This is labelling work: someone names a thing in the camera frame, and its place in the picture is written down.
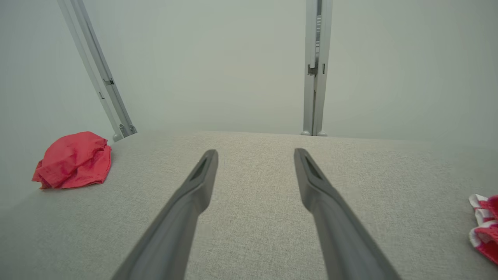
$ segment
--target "white backdrop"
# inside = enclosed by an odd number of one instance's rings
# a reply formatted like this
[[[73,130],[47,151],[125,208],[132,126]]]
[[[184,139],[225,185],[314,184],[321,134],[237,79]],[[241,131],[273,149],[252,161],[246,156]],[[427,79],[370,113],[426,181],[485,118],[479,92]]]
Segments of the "white backdrop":
[[[0,1],[0,211],[32,192],[38,162],[58,138],[109,119],[57,1]]]
[[[498,2],[334,0],[329,136],[498,149]]]
[[[302,132],[305,1],[84,3],[139,132]]]

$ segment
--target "crumpled red cloth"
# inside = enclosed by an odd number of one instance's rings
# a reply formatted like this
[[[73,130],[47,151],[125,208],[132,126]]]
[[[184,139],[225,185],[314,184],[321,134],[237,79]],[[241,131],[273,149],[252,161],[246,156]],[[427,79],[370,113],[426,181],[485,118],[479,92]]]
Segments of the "crumpled red cloth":
[[[111,147],[91,132],[67,135],[55,141],[38,163],[32,181],[40,189],[66,189],[102,184],[111,168]]]

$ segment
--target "red cloth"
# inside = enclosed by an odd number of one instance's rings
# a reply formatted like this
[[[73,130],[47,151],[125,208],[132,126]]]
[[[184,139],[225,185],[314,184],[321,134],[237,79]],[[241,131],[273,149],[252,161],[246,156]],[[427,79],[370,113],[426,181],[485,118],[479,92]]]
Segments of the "red cloth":
[[[473,194],[469,201],[475,209],[478,224],[469,233],[470,242],[498,265],[498,195],[487,198]]]
[[[67,135],[45,152],[32,181],[40,189],[76,188],[102,184],[111,168],[111,147],[107,140],[91,132]]]

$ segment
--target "gray fabric surface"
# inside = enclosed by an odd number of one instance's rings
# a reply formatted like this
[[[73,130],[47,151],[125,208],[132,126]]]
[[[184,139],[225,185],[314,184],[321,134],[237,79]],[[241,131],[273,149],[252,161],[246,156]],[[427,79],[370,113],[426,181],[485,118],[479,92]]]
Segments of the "gray fabric surface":
[[[467,198],[498,194],[496,152],[422,142],[201,132],[113,145],[104,184],[39,191],[0,217],[0,278],[109,279],[203,152],[217,149],[211,204],[186,279],[326,279],[302,206],[303,147],[403,279],[498,279],[475,251]]]

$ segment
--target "red and white cloth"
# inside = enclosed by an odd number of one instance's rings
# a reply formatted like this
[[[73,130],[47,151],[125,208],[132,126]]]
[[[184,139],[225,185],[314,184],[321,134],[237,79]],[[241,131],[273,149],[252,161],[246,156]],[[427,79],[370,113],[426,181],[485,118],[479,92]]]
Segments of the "red and white cloth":
[[[469,233],[470,242],[498,265],[498,195],[490,198],[473,194],[469,197],[478,227]]]

